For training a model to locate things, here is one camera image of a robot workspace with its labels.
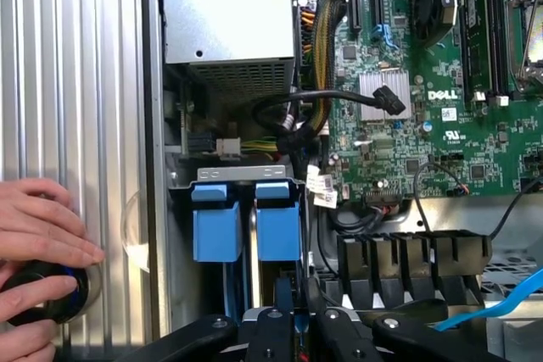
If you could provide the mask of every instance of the screw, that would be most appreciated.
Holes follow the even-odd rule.
[[[339,317],[339,312],[337,312],[335,309],[329,309],[325,315],[330,319],[330,320],[335,320],[336,318]]]
[[[283,314],[277,311],[276,309],[273,309],[269,314],[268,317],[270,318],[281,318],[283,317]]]
[[[217,321],[215,321],[211,326],[213,328],[224,328],[227,325],[228,323],[226,321],[223,321],[220,318],[217,318]]]
[[[353,356],[356,358],[356,359],[362,359],[366,356],[366,354],[364,354],[360,349],[355,349],[353,351]]]
[[[398,328],[400,326],[400,323],[393,318],[387,318],[383,322],[388,328],[392,328],[392,329]]]

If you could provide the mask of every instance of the human hand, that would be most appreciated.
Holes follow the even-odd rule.
[[[104,259],[86,239],[71,211],[70,194],[51,180],[0,182],[0,287],[26,260],[85,268]],[[76,289],[73,277],[51,276],[0,293],[0,321]],[[0,335],[0,362],[53,360],[56,325],[51,320],[18,326]]]

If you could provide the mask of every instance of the motherboard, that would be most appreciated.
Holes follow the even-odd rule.
[[[428,161],[446,166],[474,196],[512,194],[540,175],[543,19],[530,18],[543,10],[540,1],[349,1],[360,15],[345,16],[336,33],[336,87],[365,95],[386,83],[406,111],[387,117],[334,100],[328,172],[340,200],[408,198]],[[465,192],[438,171],[423,172],[420,186],[423,197]]]

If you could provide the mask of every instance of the green circuit board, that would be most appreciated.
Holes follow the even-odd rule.
[[[512,98],[503,107],[491,101],[466,102],[459,24],[438,44],[420,48],[411,27],[412,0],[383,0],[384,18],[397,46],[389,47],[371,37],[371,1],[361,4],[361,33],[353,36],[346,18],[337,31],[337,87],[356,92],[360,74],[406,72],[411,116],[364,120],[360,105],[334,101],[330,151],[339,159],[331,161],[328,171],[340,200],[375,194],[409,197],[417,167],[445,156],[460,158],[446,166],[474,196],[512,194],[519,191],[522,178],[540,174],[539,165],[525,164],[524,157],[537,155],[543,147],[543,92]],[[423,197],[450,196],[454,187],[441,172],[421,177]]]

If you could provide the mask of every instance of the silver heatsink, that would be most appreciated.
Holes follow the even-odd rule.
[[[292,5],[293,0],[164,0],[165,61],[187,65],[227,108],[288,93],[295,55]]]
[[[373,97],[375,90],[388,86],[406,106],[401,114],[390,116],[382,109],[360,105],[360,118],[363,122],[380,120],[402,120],[411,118],[411,90],[409,87],[409,72],[401,70],[385,70],[367,72],[358,75],[357,91],[363,97]]]

